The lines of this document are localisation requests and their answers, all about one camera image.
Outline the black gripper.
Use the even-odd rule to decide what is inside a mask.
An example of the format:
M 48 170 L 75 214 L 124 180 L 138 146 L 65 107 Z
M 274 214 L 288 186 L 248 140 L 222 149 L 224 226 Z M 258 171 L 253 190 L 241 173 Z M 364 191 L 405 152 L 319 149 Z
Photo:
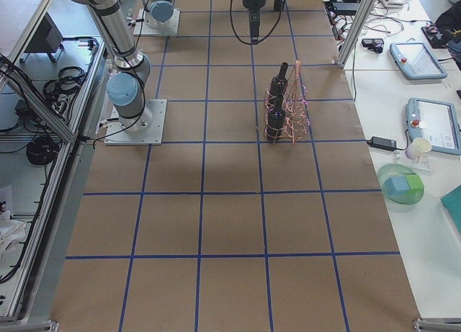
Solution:
M 242 0 L 243 7 L 249 13 L 250 44 L 258 44 L 260 28 L 260 9 L 265 6 L 266 0 Z

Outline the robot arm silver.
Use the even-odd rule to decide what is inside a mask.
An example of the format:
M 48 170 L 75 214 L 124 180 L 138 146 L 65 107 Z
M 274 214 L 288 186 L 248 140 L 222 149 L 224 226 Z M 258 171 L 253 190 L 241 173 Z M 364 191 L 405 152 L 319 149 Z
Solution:
M 142 9 L 136 19 L 134 34 L 138 36 L 176 36 L 179 28 L 180 10 L 172 4 L 173 0 L 142 0 Z M 245 45 L 257 45 L 266 40 L 259 33 L 261 9 L 266 0 L 242 0 L 243 7 L 248 11 L 249 34 L 248 42 L 238 38 Z
M 89 7 L 119 71 L 109 78 L 106 92 L 124 129 L 134 130 L 151 121 L 145 111 L 144 85 L 150 75 L 150 63 L 142 54 L 128 29 L 120 0 L 72 0 Z

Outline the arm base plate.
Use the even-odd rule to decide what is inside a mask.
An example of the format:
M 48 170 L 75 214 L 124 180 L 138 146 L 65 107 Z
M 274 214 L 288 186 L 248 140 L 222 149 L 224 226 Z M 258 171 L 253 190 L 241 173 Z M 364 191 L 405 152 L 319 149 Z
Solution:
M 143 115 L 139 120 L 121 119 L 115 107 L 111 117 L 117 118 L 107 128 L 105 145 L 160 145 L 162 144 L 167 100 L 148 99 Z
M 179 28 L 179 17 L 180 9 L 174 9 L 170 19 L 160 22 L 154 19 L 147 11 L 140 9 L 133 34 L 141 37 L 175 37 Z

